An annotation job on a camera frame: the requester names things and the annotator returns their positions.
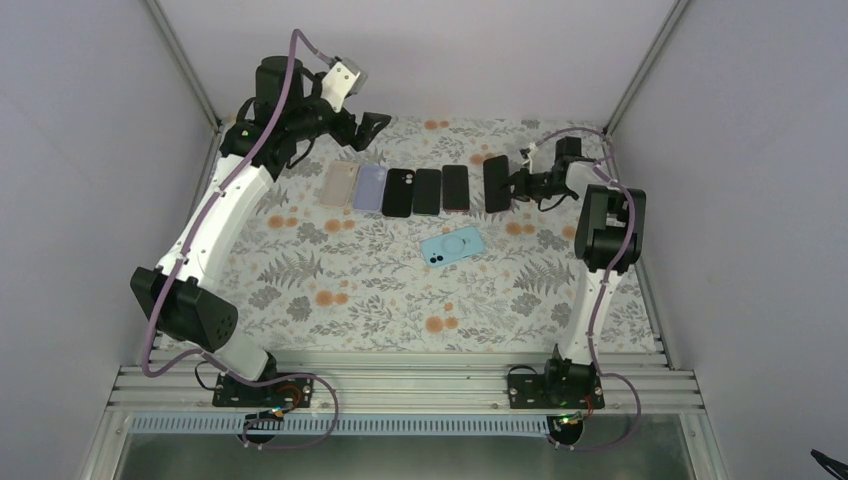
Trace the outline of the pink smartphone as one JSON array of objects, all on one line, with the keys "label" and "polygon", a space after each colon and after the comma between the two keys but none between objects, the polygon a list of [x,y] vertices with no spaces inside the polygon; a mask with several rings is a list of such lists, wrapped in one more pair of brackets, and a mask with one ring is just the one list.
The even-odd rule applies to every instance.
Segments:
[{"label": "pink smartphone", "polygon": [[484,208],[488,214],[511,208],[509,160],[506,155],[489,158],[483,162]]}]

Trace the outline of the magenta smartphone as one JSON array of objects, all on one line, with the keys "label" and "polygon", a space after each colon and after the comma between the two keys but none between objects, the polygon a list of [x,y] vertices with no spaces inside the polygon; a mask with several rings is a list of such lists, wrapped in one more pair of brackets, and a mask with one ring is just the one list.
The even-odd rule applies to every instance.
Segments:
[{"label": "magenta smartphone", "polygon": [[446,212],[469,210],[469,175],[465,165],[442,167],[442,207]]}]

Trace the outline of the beige phone case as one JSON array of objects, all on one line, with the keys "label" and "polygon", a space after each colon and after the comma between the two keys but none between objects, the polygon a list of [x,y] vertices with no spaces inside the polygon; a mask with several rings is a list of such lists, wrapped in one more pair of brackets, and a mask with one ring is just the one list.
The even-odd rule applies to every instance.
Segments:
[{"label": "beige phone case", "polygon": [[352,196],[359,171],[359,165],[346,161],[334,161],[325,174],[323,186],[318,197],[321,205],[345,208]]}]

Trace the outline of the lilac phone case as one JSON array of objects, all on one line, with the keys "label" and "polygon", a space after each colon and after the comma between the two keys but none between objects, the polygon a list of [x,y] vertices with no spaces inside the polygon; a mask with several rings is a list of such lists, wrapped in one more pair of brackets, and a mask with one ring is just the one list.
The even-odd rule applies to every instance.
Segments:
[{"label": "lilac phone case", "polygon": [[359,169],[351,201],[355,211],[376,213],[381,210],[387,172],[382,165],[363,165]]}]

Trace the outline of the black phone case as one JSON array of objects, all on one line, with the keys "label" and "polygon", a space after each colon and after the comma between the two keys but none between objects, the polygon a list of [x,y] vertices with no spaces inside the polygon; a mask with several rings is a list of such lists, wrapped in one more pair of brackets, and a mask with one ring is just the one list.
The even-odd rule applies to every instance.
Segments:
[{"label": "black phone case", "polygon": [[381,213],[391,218],[408,218],[412,214],[415,172],[392,168],[387,172]]}]

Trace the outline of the dark teal smartphone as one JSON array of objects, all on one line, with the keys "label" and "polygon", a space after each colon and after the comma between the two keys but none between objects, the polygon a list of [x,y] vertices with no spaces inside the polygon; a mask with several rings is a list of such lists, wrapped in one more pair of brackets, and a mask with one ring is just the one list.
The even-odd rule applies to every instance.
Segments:
[{"label": "dark teal smartphone", "polygon": [[412,213],[437,216],[441,211],[442,172],[438,169],[418,169],[415,172]]}]

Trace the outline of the light blue phone case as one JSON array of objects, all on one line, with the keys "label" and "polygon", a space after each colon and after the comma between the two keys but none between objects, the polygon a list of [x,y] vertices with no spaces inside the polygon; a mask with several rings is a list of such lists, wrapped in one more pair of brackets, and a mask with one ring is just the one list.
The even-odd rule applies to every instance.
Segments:
[{"label": "light blue phone case", "polygon": [[421,241],[420,251],[428,266],[443,267],[482,254],[485,244],[476,228],[464,227]]}]

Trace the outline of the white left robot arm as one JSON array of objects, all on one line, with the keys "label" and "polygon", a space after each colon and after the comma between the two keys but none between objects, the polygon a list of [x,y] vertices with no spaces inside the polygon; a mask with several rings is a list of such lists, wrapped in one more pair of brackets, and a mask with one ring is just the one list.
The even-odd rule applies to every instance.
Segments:
[{"label": "white left robot arm", "polygon": [[239,382],[252,404],[276,396],[273,355],[238,331],[237,307],[216,290],[248,214],[280,174],[301,161],[299,143],[328,135],[362,151],[391,121],[386,114],[346,110],[367,75],[348,58],[326,63],[327,70],[313,73],[292,54],[261,61],[255,93],[224,134],[211,180],[185,228],[155,267],[132,274],[130,288],[147,318],[145,376],[161,376],[198,355]]}]

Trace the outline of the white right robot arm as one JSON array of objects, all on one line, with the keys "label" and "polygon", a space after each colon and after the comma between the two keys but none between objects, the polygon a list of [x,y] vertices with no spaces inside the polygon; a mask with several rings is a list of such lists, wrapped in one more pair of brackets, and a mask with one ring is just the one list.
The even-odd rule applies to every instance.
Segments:
[{"label": "white right robot arm", "polygon": [[601,160],[585,157],[577,137],[557,140],[554,164],[545,173],[533,169],[537,150],[536,143],[521,149],[522,166],[509,177],[511,196],[580,201],[574,255],[582,266],[564,341],[555,345],[542,373],[526,375],[531,390],[516,386],[510,393],[531,408],[602,407],[601,381],[612,374],[600,365],[597,337],[613,294],[641,256],[646,194],[624,187]]}]

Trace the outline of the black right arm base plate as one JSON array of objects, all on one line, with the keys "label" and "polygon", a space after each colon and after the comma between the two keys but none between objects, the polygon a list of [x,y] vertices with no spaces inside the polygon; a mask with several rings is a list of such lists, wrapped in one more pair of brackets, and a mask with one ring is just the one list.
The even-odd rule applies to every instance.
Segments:
[{"label": "black right arm base plate", "polygon": [[606,406],[603,387],[596,377],[554,380],[526,371],[509,373],[506,381],[509,405],[514,410],[585,410]]}]

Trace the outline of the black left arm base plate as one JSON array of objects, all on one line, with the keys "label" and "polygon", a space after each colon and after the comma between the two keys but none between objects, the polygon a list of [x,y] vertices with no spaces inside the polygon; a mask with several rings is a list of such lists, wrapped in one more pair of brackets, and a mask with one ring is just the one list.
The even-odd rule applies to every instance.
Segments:
[{"label": "black left arm base plate", "polygon": [[288,379],[270,386],[249,386],[230,374],[218,376],[214,387],[212,405],[219,408],[305,408],[311,404],[314,379],[311,377]]}]

